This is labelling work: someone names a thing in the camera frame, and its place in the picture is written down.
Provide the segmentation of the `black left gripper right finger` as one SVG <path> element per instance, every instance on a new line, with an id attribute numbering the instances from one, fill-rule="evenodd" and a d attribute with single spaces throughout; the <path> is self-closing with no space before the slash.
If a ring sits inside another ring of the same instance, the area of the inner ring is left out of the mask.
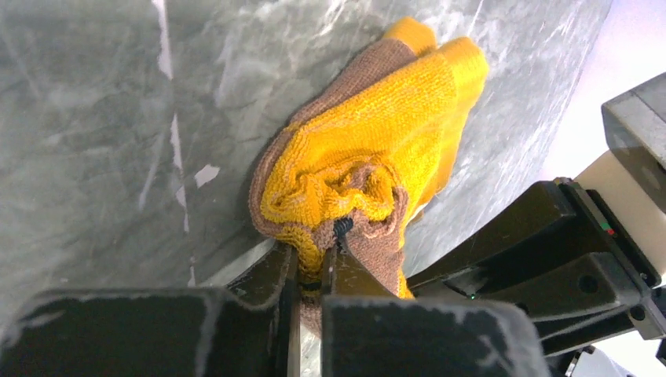
<path id="1" fill-rule="evenodd" d="M 516 306 L 396 298 L 341 247 L 324 258 L 324 376 L 549 376 L 532 322 Z"/>

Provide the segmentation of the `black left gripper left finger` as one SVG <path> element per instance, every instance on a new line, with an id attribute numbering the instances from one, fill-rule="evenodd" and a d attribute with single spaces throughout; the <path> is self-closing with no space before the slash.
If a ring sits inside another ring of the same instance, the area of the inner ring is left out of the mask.
<path id="1" fill-rule="evenodd" d="M 276 246 L 224 287 L 44 291 L 5 329 L 1 373 L 297 375 L 297 271 Z"/>

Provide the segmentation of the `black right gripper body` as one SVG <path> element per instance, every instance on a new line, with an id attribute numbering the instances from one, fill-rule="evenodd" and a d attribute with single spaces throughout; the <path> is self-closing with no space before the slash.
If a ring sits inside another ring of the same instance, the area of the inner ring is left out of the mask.
<path id="1" fill-rule="evenodd" d="M 577 259 L 526 283 L 476 298 L 509 302 L 536 327 L 543 351 L 559 355 L 636 330 L 665 336 L 665 299 L 636 244 L 598 195 L 598 225 L 578 225 Z"/>

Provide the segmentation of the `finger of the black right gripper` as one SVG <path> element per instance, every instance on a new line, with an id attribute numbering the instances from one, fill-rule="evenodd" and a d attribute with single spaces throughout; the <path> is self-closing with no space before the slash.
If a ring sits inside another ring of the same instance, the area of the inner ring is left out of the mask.
<path id="1" fill-rule="evenodd" d="M 579 258 L 578 225 L 598 225 L 598 193 L 573 182 L 538 181 L 431 266 L 408 278 L 416 296 L 445 289 L 469 299 L 543 276 Z"/>

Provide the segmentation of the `brown and yellow towel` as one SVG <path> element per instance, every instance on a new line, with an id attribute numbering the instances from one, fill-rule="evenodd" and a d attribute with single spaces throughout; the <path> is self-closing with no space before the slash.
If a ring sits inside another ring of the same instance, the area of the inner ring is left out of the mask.
<path id="1" fill-rule="evenodd" d="M 405 17 L 354 57 L 276 135 L 249 191 L 254 227 L 298 252 L 301 322 L 321 333 L 325 253 L 351 221 L 351 254 L 384 288 L 411 298 L 404 233 L 447 185 L 489 66 L 470 38 L 437 42 Z"/>

